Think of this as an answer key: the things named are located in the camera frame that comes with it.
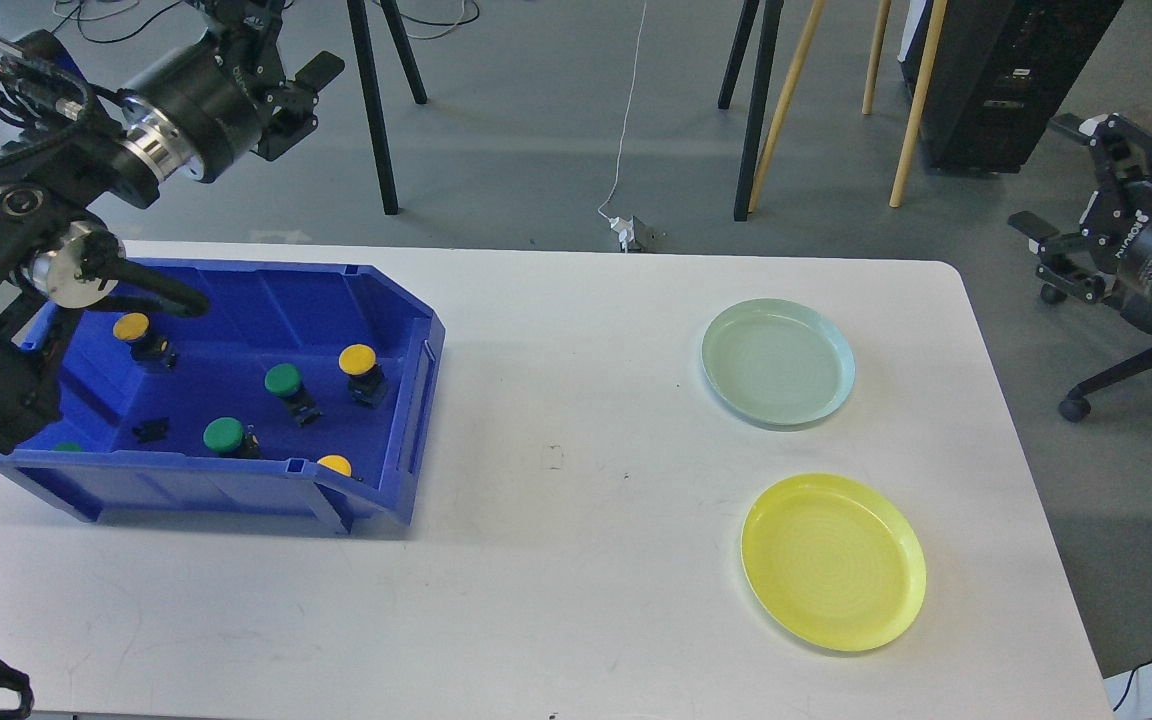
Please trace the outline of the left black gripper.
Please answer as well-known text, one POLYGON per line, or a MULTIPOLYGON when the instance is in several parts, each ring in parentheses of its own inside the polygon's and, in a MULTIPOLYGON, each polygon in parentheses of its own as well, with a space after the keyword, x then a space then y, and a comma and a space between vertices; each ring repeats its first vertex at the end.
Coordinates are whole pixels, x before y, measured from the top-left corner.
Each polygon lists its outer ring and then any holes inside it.
POLYGON ((317 94, 346 63, 320 51, 288 76, 278 47, 285 1, 189 6, 204 18, 204 35, 134 77, 119 99, 129 122, 164 138, 164 176, 183 169, 212 183, 247 152, 274 161, 314 132, 317 94))

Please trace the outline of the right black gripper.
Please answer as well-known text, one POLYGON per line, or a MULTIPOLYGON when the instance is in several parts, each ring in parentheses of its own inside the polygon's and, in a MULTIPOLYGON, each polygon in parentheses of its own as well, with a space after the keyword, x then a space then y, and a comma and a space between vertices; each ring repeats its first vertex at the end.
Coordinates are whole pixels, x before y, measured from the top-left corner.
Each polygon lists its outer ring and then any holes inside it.
POLYGON ((1126 306, 1129 293, 1152 306, 1152 113, 1064 113, 1049 119, 1049 129, 1087 149, 1096 190, 1076 232, 1062 233, 1033 211, 1007 218, 1037 243, 1039 296, 1047 304, 1126 306))

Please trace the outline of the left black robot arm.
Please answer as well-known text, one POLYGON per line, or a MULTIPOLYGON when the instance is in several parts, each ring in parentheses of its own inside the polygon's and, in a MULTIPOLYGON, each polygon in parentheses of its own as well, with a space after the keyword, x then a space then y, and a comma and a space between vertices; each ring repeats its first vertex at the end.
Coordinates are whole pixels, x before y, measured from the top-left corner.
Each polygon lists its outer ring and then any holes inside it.
POLYGON ((314 132, 344 69, 323 51, 285 73, 282 1, 197 1, 200 40, 126 88, 93 85, 58 37, 0 41, 0 454, 60 419, 59 376, 82 316, 200 316, 204 293, 129 260, 90 210, 134 209, 184 172, 214 182, 244 154, 275 160, 314 132))

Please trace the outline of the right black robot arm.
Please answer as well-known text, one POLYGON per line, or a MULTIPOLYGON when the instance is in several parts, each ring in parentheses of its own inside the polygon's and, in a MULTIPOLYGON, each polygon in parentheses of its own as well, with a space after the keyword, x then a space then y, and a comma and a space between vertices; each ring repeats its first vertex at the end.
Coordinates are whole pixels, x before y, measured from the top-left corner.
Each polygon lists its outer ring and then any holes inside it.
MULTIPOLYGON (((1059 232, 1032 211, 1007 223, 1036 255, 1039 300, 1111 306, 1152 336, 1152 111, 1079 119, 1064 113, 1049 128, 1091 156, 1094 192, 1074 232, 1059 232)), ((1152 347, 1075 384, 1059 402, 1064 420, 1091 414, 1092 393, 1152 369, 1152 347)))

